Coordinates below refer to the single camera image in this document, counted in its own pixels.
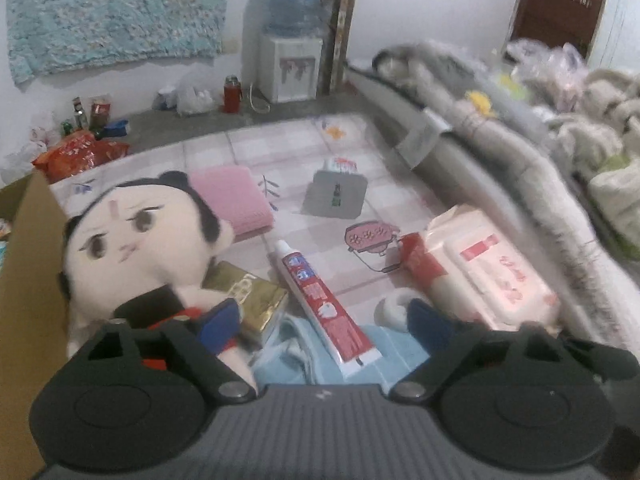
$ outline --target floor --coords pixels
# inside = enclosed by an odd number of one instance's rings
[[[256,102],[255,105],[260,108],[264,103]],[[233,115],[211,112],[182,118],[172,110],[165,112],[149,110],[128,118],[131,131],[126,141],[131,146],[131,153],[140,153],[207,134],[326,114],[367,112],[371,106],[360,95],[340,92],[312,101],[274,104],[271,105],[271,111],[268,114],[254,112],[248,101],[242,103],[239,114]]]

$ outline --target box flap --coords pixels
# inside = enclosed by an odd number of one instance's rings
[[[17,213],[0,273],[2,480],[27,479],[42,468],[29,410],[66,362],[66,301],[57,279],[65,214],[39,172],[0,190],[0,216],[11,208]]]

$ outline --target light blue towel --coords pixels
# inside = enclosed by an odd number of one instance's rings
[[[36,76],[159,57],[216,57],[227,0],[7,0],[9,66]]]
[[[410,334],[369,325],[362,331],[382,357],[345,380],[311,323],[285,316],[277,333],[252,363],[260,389],[267,384],[380,384],[383,391],[425,362],[429,355]]]

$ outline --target plastic bag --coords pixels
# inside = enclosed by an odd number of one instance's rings
[[[172,110],[177,104],[177,90],[175,86],[169,85],[158,90],[151,107],[154,110]]]
[[[62,134],[60,134],[60,128],[56,125],[53,114],[41,112],[31,117],[29,140],[43,142],[47,148],[51,148],[59,143],[61,138]]]
[[[44,142],[27,142],[19,152],[9,153],[9,155],[5,156],[0,167],[2,183],[5,185],[11,184],[15,180],[31,173],[33,170],[31,161],[46,151],[47,147]]]
[[[191,70],[178,82],[177,109],[182,116],[203,114],[216,107],[212,68]]]
[[[48,152],[41,154],[33,165],[53,184],[127,155],[129,145],[114,140],[95,140],[94,134],[79,130]]]
[[[517,40],[508,44],[507,53],[518,62],[514,80],[542,90],[561,113],[574,109],[589,70],[572,44],[550,49],[541,41]]]

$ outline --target yellow item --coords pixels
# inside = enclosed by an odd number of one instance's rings
[[[500,74],[498,84],[509,92],[513,99],[526,101],[529,98],[527,89],[520,83],[516,83],[509,74]]]
[[[476,107],[476,110],[484,117],[497,117],[496,113],[492,110],[491,99],[484,92],[479,92],[474,90],[472,92],[467,92],[465,97],[471,101],[473,106]]]
[[[340,140],[346,135],[338,126],[329,126],[324,132],[333,140]]]

